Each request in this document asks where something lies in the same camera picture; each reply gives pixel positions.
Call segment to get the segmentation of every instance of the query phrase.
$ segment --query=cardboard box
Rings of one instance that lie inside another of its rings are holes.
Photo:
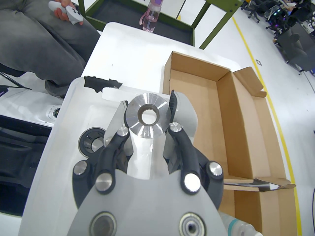
[[[219,162],[225,183],[257,178],[282,186],[225,185],[220,210],[269,235],[296,235],[294,192],[286,179],[280,147],[263,85],[251,67],[229,69],[177,52],[165,65],[163,93],[184,93],[198,116],[194,146]]]

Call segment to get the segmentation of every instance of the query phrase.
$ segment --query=black tape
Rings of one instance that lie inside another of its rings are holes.
[[[120,88],[122,85],[122,83],[119,83],[117,80],[104,80],[95,76],[85,76],[84,80],[84,87],[92,88],[97,93],[102,91],[104,87]]]

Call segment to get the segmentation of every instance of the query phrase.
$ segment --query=person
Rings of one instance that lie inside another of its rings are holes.
[[[0,0],[0,63],[35,73],[50,94],[64,97],[100,35],[86,19],[73,25],[60,8],[52,12],[49,1]],[[70,0],[54,1],[74,7]]]
[[[299,8],[302,8],[302,7],[309,7],[310,6],[310,3],[311,3],[311,0],[291,0],[291,1],[287,1],[287,2],[295,2],[296,5],[295,6],[291,6],[288,8],[288,11],[291,12],[290,15],[294,14]]]

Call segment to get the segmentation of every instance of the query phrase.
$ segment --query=person sitting at desk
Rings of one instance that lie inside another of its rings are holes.
[[[74,8],[70,0],[0,0],[0,63],[35,73],[50,94],[64,97],[100,35],[86,19],[72,25],[60,8],[52,12],[49,1]]]
[[[311,0],[286,0],[285,2],[295,2],[297,3],[295,6],[291,6],[288,8],[288,11],[291,12],[290,15],[294,14],[299,8],[308,7],[311,3]]]

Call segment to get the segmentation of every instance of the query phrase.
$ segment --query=metal bolt head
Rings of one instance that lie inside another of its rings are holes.
[[[184,178],[184,185],[190,192],[197,192],[200,187],[200,179],[193,173],[188,173]]]
[[[95,187],[99,192],[105,192],[113,184],[113,177],[110,173],[100,174],[95,182]]]
[[[109,143],[110,143],[110,141],[112,140],[112,136],[109,136],[108,138],[106,138],[106,140],[105,140],[105,142],[104,142],[104,144],[105,144],[105,146],[107,146]]]
[[[220,176],[223,173],[221,165],[217,162],[211,162],[209,168],[211,173],[215,176]]]
[[[129,133],[129,129],[125,126],[123,127],[120,127],[117,131],[117,134],[120,136],[120,137],[125,137],[127,134]]]
[[[180,132],[182,129],[182,126],[178,122],[171,122],[170,123],[170,129],[172,132]]]
[[[87,166],[88,166],[88,163],[86,163],[86,161],[84,160],[81,160],[77,164],[75,164],[73,173],[76,175],[81,175],[85,172]]]

